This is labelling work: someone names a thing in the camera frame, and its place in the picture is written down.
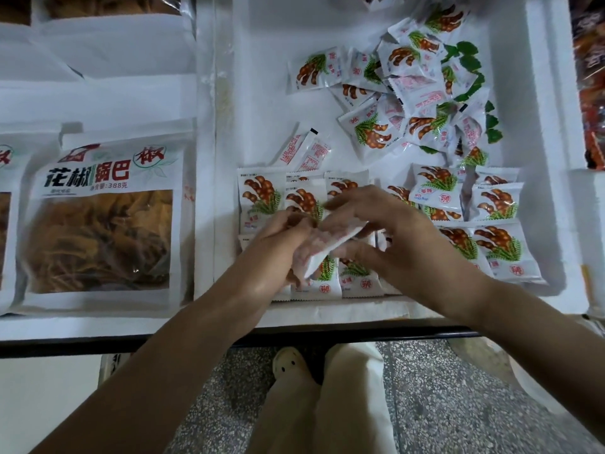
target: light-colored pants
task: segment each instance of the light-colored pants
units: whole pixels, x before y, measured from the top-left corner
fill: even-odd
[[[382,355],[373,343],[338,344],[324,383],[295,368],[271,387],[248,454],[395,453]]]

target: white shoe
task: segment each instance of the white shoe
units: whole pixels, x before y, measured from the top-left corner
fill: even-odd
[[[280,349],[273,358],[273,375],[279,379],[288,370],[298,368],[306,374],[311,374],[308,370],[307,362],[304,360],[298,349],[294,347],[284,347]]]

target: forearm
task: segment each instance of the forearm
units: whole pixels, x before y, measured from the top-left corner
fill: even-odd
[[[164,325],[34,453],[162,453],[249,314],[205,295]]]
[[[521,287],[496,282],[470,326],[605,440],[605,341]]]

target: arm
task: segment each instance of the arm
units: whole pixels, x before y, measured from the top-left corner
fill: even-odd
[[[294,250],[311,228],[295,213],[277,213],[207,293],[168,321],[32,452],[162,453],[212,369],[286,283]]]
[[[469,263],[427,217],[390,194],[367,186],[332,199],[328,229],[351,217],[366,232],[386,229],[382,252],[349,241],[334,253],[382,278],[445,317],[500,344],[599,440],[605,441],[605,341],[521,287],[492,279]]]

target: gray speckled floor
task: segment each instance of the gray speckled floor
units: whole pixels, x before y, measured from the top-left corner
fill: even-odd
[[[327,348],[299,348],[318,382]],[[551,415],[522,390],[458,358],[446,341],[379,343],[378,348],[385,357],[387,404],[402,453],[605,453],[569,415]],[[273,383],[275,352],[230,351],[166,452],[244,452]]]

